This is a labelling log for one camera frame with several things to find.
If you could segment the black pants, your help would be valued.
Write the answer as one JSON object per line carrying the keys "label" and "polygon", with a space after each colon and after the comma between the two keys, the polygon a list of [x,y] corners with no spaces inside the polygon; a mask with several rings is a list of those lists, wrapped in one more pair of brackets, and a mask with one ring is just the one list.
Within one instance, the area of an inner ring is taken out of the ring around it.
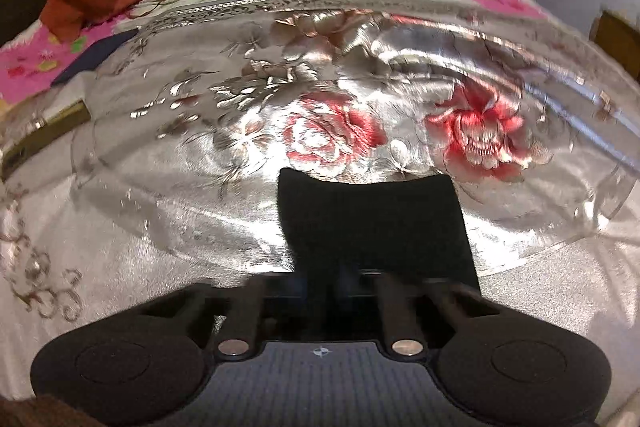
{"label": "black pants", "polygon": [[280,228],[306,296],[343,290],[343,275],[382,272],[410,283],[446,280],[478,288],[468,233],[449,176],[347,184],[284,168]]}

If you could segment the floral satin quilt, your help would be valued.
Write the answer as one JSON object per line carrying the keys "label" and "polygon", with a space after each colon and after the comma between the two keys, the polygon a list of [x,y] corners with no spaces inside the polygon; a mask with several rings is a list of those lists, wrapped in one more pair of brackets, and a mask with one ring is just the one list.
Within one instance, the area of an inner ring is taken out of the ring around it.
{"label": "floral satin quilt", "polygon": [[48,340],[194,282],[294,267],[279,172],[450,176],[480,288],[605,352],[639,393],[639,87],[530,0],[145,1],[94,72],[1,109],[1,393]]}

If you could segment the dark blue flat booklet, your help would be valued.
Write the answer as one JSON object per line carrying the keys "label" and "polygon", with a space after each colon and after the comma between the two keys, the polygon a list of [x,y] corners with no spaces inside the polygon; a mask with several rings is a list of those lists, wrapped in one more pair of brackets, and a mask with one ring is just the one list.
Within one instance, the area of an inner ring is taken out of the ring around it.
{"label": "dark blue flat booklet", "polygon": [[134,38],[138,32],[139,29],[134,28],[94,42],[54,78],[51,88],[68,83],[81,72],[94,72],[115,51]]}

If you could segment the olive flat case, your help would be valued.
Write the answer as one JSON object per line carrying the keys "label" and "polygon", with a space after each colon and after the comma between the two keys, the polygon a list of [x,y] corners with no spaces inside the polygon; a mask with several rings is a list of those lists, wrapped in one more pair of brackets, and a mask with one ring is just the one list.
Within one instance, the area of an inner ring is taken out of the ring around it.
{"label": "olive flat case", "polygon": [[24,138],[11,145],[9,150],[2,154],[1,180],[9,179],[12,173],[29,158],[90,120],[91,114],[85,102],[77,101],[65,107],[50,120],[37,124],[35,130],[27,133]]}

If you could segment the pink floral bed sheet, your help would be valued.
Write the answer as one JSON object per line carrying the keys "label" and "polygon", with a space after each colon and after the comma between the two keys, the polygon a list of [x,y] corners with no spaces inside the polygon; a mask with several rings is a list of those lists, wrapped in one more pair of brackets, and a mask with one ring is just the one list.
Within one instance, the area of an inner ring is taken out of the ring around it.
{"label": "pink floral bed sheet", "polygon": [[73,41],[60,41],[36,20],[1,47],[1,101],[14,105],[46,91],[58,74],[93,43],[115,35],[130,17],[121,15],[106,23],[83,29]]}

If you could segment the wooden side table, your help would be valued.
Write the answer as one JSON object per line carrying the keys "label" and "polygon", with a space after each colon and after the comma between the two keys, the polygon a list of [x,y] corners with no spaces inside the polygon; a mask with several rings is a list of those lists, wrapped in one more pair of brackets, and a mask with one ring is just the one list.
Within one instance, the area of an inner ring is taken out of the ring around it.
{"label": "wooden side table", "polygon": [[603,10],[593,21],[589,38],[623,67],[634,80],[640,79],[640,35],[620,16]]}

